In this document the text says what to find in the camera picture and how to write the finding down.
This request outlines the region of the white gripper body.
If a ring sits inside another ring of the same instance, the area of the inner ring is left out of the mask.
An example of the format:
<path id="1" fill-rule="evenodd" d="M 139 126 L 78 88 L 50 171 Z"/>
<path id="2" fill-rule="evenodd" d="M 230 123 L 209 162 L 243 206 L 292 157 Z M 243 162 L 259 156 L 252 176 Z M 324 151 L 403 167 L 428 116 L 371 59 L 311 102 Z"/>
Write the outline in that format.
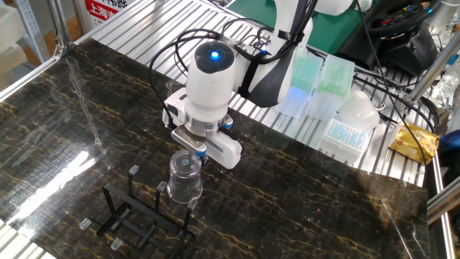
<path id="1" fill-rule="evenodd" d="M 243 147 L 229 131 L 233 119 L 227 114 L 223 122 L 203 129 L 203 135 L 196 134 L 193 132 L 194 120 L 185 110 L 187 101 L 185 88 L 180 88 L 165 100 L 167 109 L 162 113 L 162 120 L 169 128 L 175 126 L 172 138 L 199 158 L 208 156 L 226 169 L 234 168 L 241 159 Z"/>

